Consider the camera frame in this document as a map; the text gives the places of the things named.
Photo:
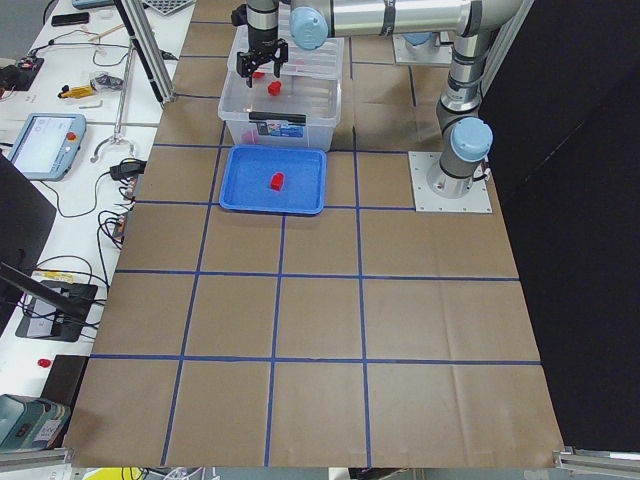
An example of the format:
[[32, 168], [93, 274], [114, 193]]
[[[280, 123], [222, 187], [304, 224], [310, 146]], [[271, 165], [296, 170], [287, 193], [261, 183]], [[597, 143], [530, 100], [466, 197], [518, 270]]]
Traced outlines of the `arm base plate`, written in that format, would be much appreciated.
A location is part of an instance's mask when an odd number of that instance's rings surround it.
[[455, 179], [441, 170], [440, 157], [440, 152], [408, 153], [415, 210], [418, 213], [491, 214], [482, 166], [467, 179]]

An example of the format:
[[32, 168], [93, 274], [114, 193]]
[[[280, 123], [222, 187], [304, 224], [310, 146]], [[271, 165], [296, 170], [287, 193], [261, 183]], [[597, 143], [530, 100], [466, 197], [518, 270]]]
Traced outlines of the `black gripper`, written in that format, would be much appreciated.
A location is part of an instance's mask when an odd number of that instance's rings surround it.
[[284, 39], [277, 39], [271, 46], [260, 45], [247, 52], [238, 52], [236, 55], [236, 72], [240, 76], [248, 76], [246, 85], [253, 88], [253, 73], [267, 63], [273, 63], [273, 74], [280, 78], [282, 66], [288, 62], [288, 43]]

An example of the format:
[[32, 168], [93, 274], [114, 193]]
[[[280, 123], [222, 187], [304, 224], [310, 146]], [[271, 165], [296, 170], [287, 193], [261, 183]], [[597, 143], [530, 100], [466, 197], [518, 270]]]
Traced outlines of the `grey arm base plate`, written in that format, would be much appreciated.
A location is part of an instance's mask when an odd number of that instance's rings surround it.
[[407, 66], [449, 67], [454, 37], [438, 32], [420, 45], [412, 45], [402, 35], [393, 36], [395, 63]]

